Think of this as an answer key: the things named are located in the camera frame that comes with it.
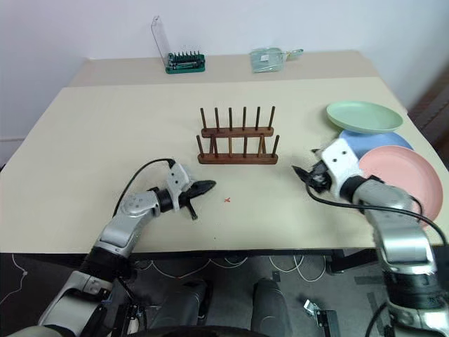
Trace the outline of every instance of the green plate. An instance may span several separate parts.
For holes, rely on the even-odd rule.
[[[397,112],[369,102],[344,100],[329,104],[326,110],[333,123],[354,132],[393,132],[403,123]]]

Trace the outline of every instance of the pink plate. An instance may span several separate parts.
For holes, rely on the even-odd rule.
[[[381,146],[367,152],[358,164],[365,177],[373,174],[418,199],[430,220],[435,220],[440,213],[443,205],[440,178],[432,165],[415,151],[401,146]]]

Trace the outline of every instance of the white wall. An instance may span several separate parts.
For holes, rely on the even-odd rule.
[[[449,62],[447,0],[0,0],[0,140],[25,137],[84,58],[157,56],[157,14],[173,50],[359,50],[406,107]]]

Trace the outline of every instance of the wooden base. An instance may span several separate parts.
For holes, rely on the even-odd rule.
[[[254,126],[243,128],[232,128],[232,131],[229,128],[204,128],[201,130],[201,135],[203,138],[210,138],[215,136],[216,138],[238,138],[238,137],[260,137],[260,135],[264,135],[264,137],[271,137],[274,133],[274,128],[267,127],[259,127],[257,130]]]
[[[205,153],[198,155],[198,162],[200,164],[258,164],[258,165],[275,165],[278,162],[277,154],[272,156],[272,154],[261,153],[257,156],[256,153],[248,153],[246,157],[243,153],[233,153],[229,156],[229,153]]]

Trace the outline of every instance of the clear plastic bag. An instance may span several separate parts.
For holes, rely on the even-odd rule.
[[[283,69],[286,60],[293,60],[301,55],[302,49],[284,53],[280,48],[260,48],[251,51],[250,61],[253,72],[278,72]]]

